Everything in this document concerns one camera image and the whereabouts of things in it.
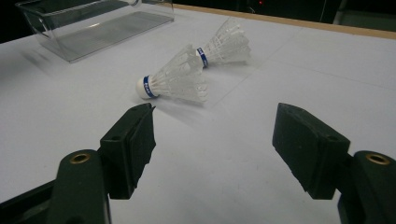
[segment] transparent acrylic container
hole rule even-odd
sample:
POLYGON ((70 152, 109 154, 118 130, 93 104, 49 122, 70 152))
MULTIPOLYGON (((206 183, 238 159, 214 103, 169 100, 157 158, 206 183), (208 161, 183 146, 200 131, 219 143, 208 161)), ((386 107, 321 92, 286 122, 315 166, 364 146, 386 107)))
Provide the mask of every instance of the transparent acrylic container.
POLYGON ((34 0, 16 6, 38 42, 69 62, 174 20, 172 0, 34 0))

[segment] white shuttlecock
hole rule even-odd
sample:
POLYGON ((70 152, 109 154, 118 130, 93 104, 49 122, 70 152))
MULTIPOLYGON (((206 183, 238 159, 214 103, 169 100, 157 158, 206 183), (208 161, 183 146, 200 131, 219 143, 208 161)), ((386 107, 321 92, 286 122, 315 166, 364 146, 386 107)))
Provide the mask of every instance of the white shuttlecock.
POLYGON ((198 48, 197 55, 201 56, 204 67, 210 63, 244 62, 250 57, 250 47, 245 32, 235 18, 230 18, 221 25, 203 49, 198 48))
POLYGON ((202 60, 192 45, 182 49, 157 74, 141 77, 136 83, 142 99, 166 95, 173 98, 204 102, 206 82, 202 76, 202 60))

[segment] white table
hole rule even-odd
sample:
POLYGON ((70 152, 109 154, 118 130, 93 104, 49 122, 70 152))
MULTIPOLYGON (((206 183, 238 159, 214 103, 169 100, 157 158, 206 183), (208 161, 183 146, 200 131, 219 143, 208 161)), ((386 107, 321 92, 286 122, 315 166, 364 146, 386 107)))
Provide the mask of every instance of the white table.
MULTIPOLYGON (((0 45, 0 202, 56 176, 134 105, 134 83, 185 45, 202 47, 226 16, 175 9, 175 22, 67 63, 29 36, 0 45)), ((272 147, 279 102, 302 107, 351 142, 396 158, 396 40, 239 19, 248 64, 204 71, 209 100, 150 101, 157 146, 113 223, 339 223, 272 147)))

